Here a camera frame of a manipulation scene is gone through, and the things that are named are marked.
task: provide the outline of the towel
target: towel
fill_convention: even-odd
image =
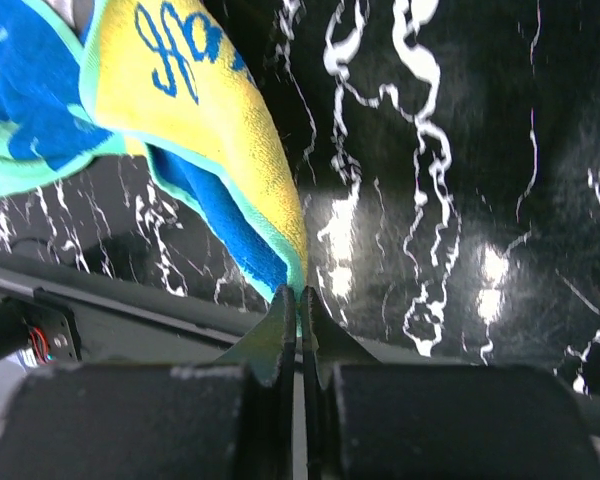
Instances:
[[[198,0],[96,0],[80,69],[100,126],[152,146],[152,173],[198,210],[265,298],[300,293],[307,246],[273,120]]]
[[[0,0],[0,196],[96,155],[143,154],[156,184],[202,216],[265,299],[281,284],[299,295],[306,234],[284,151],[204,6],[96,1],[83,38],[84,50],[42,0]]]

